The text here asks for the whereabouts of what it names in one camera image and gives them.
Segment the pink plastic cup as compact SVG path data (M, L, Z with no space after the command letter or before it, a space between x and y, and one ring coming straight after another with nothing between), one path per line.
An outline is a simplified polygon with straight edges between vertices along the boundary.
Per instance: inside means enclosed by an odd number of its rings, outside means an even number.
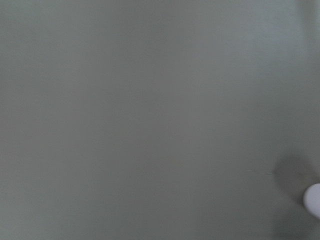
M303 195L305 209L318 220L320 219L320 184L311 185Z

